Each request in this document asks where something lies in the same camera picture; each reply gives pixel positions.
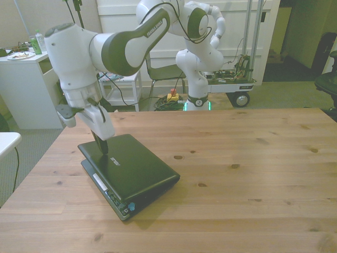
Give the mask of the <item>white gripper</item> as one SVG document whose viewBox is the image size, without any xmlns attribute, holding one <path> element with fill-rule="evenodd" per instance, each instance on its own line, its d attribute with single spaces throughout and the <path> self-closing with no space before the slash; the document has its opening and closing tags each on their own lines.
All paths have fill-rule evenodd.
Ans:
<svg viewBox="0 0 337 253">
<path fill-rule="evenodd" d="M 102 106 L 89 106 L 78 117 L 91 129 L 95 142 L 103 155 L 108 154 L 107 139 L 115 134 L 108 112 Z"/>
</svg>

